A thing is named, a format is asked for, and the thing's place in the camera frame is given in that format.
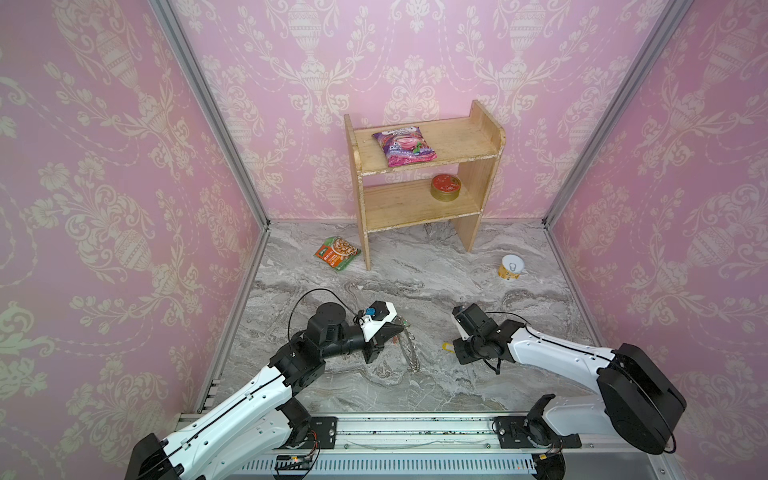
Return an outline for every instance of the gray marble surface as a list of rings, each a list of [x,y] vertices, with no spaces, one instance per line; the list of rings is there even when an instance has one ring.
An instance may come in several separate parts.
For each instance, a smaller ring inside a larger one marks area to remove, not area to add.
[[[410,327],[366,365],[362,353],[329,359],[325,375],[298,395],[310,412],[527,411],[545,393],[588,394],[575,382],[530,366],[505,362],[495,375],[484,363],[462,366],[442,348],[458,337],[451,310],[477,303],[527,318],[552,335],[590,343],[540,222],[483,223],[466,253],[450,223],[372,233],[373,270],[362,254],[342,272],[314,253],[327,237],[359,245],[354,224],[273,223],[271,237],[224,368],[217,402],[250,380],[286,342],[288,314],[298,298],[323,286],[358,310],[391,301]],[[503,280],[501,258],[525,260],[517,280]],[[296,308],[292,331],[306,326],[326,292]],[[501,322],[504,316],[493,316]]]

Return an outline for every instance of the black mounting plate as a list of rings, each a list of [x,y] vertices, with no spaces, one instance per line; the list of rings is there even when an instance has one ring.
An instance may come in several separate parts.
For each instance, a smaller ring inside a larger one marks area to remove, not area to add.
[[[310,430],[317,434],[318,448],[322,450],[332,450],[336,446],[336,424],[339,422],[337,417],[312,417]],[[298,449],[309,449],[315,445],[315,439],[309,435],[310,440],[299,445]]]
[[[498,436],[498,443],[502,450],[506,449],[537,449],[538,445],[528,439],[528,431],[525,428],[525,417],[506,416],[496,417],[493,422],[494,433]],[[581,439],[578,435],[567,435],[563,438],[563,449],[580,449]]]

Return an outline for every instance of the gold tin can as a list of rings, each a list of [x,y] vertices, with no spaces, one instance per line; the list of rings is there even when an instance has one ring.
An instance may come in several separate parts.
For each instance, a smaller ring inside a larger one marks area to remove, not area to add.
[[[441,202],[456,200],[461,189],[462,181],[454,175],[440,174],[432,178],[432,196]]]

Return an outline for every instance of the pink wallpaper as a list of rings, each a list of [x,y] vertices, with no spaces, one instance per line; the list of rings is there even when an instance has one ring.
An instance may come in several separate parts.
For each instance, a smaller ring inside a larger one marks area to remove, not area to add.
[[[475,98],[507,131],[486,215],[543,217],[665,4],[174,0],[273,219],[354,217],[344,114],[460,117]]]
[[[694,2],[554,229],[610,344],[685,395],[692,480],[768,467],[766,119],[768,2]]]
[[[0,5],[0,478],[123,478],[257,226],[146,2]]]

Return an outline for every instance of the green food package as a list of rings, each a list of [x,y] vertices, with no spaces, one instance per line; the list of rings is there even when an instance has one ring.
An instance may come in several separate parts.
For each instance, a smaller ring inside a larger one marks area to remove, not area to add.
[[[322,258],[334,270],[341,271],[349,265],[349,262],[360,255],[360,249],[342,237],[329,237],[323,242],[323,246],[317,250],[315,257]]]

